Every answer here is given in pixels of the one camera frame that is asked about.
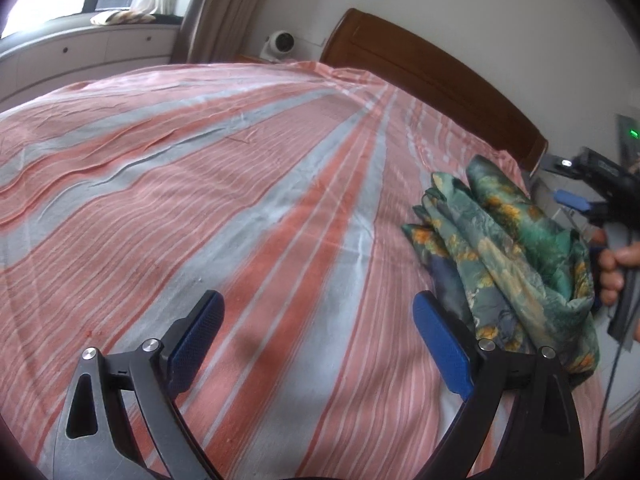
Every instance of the bed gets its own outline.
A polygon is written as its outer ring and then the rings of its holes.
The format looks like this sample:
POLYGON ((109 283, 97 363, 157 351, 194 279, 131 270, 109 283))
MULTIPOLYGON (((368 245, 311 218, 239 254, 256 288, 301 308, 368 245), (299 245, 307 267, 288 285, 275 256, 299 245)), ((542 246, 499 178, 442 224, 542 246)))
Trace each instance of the bed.
MULTIPOLYGON (((432 171, 462 177, 481 153, 523 186, 546 140, 370 14, 349 10, 321 61, 163 66, 0 114, 0 409, 45 474, 80 352, 161 335, 207 289, 225 322, 177 405, 225 478, 401 480, 425 463, 459 400, 412 324, 431 283, 400 226, 432 171)), ((574 398, 591 470, 597 378, 574 398)))

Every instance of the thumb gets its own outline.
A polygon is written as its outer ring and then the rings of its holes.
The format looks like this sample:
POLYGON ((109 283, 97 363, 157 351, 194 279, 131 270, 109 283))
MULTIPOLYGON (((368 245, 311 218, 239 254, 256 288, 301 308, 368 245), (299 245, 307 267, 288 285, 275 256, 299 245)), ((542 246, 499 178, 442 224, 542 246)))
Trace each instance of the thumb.
POLYGON ((625 267, 637 267, 640 266, 640 242, 629 245, 629 247, 622 247, 615 253, 616 261, 625 267))

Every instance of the white drawer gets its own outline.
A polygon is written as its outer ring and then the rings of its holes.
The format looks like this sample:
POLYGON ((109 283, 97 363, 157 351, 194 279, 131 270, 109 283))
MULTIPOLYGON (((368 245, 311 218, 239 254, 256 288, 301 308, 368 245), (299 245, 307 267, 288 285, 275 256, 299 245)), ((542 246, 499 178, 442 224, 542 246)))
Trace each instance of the white drawer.
POLYGON ((0 101, 17 90, 18 56, 0 61, 0 101))
POLYGON ((108 32, 91 32, 25 49, 20 53, 18 86, 23 88, 59 74, 102 64, 108 38, 108 32))
POLYGON ((110 32, 105 62, 170 56, 178 28, 137 28, 110 32))

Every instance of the green floral fabric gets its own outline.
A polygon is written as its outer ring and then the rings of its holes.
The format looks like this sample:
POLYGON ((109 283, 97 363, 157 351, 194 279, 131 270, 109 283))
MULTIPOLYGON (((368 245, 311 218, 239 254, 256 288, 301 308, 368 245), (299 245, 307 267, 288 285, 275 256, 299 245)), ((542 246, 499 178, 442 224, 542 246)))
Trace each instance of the green floral fabric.
POLYGON ((492 162, 478 155, 467 187, 433 173, 402 230, 434 281, 434 293, 478 339, 515 352, 551 346, 579 384, 599 359, 589 251, 549 219, 492 162))

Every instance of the wooden headboard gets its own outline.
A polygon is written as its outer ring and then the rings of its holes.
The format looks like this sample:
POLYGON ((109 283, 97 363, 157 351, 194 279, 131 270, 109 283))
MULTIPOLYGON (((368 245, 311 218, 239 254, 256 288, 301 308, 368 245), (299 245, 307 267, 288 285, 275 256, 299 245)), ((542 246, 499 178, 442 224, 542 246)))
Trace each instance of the wooden headboard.
POLYGON ((533 172, 548 142, 505 96, 437 46, 404 28, 349 9, 321 62, 369 70, 433 106, 533 172))

